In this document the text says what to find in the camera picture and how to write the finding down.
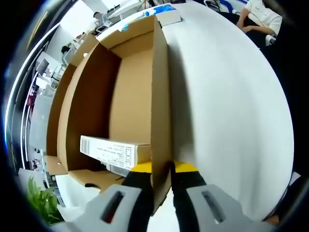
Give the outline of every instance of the white shirt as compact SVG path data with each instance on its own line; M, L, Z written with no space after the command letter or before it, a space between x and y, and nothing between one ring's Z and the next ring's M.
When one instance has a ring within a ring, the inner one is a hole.
M248 18L259 26L268 27L278 35L282 17L269 8L262 0L249 0L245 8L250 11Z

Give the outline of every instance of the gray gripper bracket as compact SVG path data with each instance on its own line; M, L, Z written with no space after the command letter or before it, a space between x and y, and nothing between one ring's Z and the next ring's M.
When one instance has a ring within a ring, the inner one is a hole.
M266 222L251 221L238 201L215 185L188 188L200 232L269 232Z
M85 212L79 218L56 224L52 229L62 232L126 232L140 192L140 188L112 185L88 202Z

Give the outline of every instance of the barcode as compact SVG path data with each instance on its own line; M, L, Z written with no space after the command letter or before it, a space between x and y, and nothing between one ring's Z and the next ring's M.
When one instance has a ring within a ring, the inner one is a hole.
M86 138L81 138L81 152L89 155L89 148L90 148L90 140Z
M126 177L130 171L124 168L119 168L119 167L111 165L111 172Z

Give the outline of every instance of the green plant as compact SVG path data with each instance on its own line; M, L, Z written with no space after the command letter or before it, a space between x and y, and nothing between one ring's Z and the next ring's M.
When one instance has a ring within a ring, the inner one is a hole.
M28 180L27 198L33 208L50 225L63 220L57 210L57 198L53 195L53 189L41 190L37 187L33 177Z

